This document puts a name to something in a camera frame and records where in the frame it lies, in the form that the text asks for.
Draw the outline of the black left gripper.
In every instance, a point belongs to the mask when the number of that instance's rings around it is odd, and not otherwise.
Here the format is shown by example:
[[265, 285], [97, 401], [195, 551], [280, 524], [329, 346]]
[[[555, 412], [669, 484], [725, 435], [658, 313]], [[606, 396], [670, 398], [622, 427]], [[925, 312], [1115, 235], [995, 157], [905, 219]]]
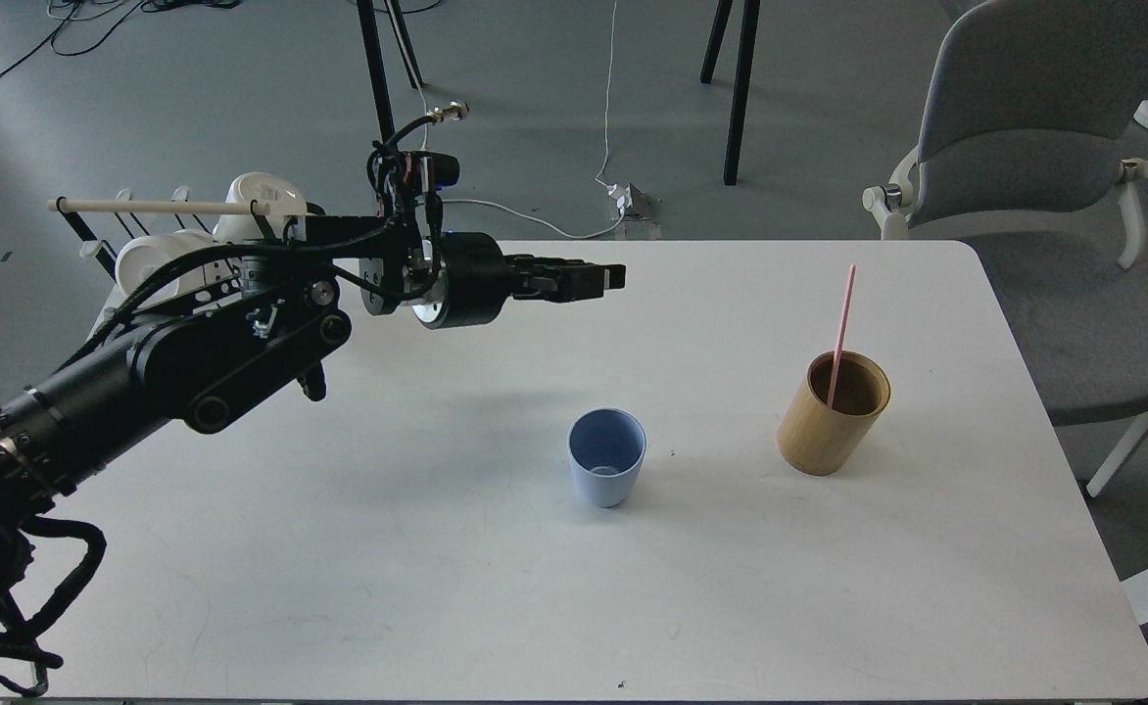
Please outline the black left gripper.
[[440, 253], [439, 296], [414, 307], [427, 330], [490, 324], [512, 295], [554, 304], [602, 299], [604, 290], [623, 289], [627, 276], [622, 263], [504, 255], [492, 237], [479, 232], [441, 237]]

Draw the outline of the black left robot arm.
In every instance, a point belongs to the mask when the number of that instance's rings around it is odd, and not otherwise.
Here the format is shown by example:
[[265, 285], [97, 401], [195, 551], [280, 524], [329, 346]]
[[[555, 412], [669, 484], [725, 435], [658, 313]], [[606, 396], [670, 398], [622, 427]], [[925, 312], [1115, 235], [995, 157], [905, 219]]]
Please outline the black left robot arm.
[[374, 215], [274, 214], [258, 197], [51, 201], [85, 245], [87, 212], [219, 214], [253, 228], [155, 268], [51, 378], [0, 405], [0, 685], [24, 699], [47, 691], [63, 659], [38, 640], [107, 550], [95, 525], [51, 517], [55, 501], [171, 420], [219, 433], [288, 384], [326, 398], [321, 362], [352, 331], [342, 284], [372, 315], [421, 309], [429, 330], [489, 324], [510, 299], [564, 304], [625, 287], [623, 264], [509, 255], [484, 233], [445, 231], [441, 192], [460, 165], [400, 144], [467, 113], [451, 102], [404, 126], [380, 121], [366, 161]]

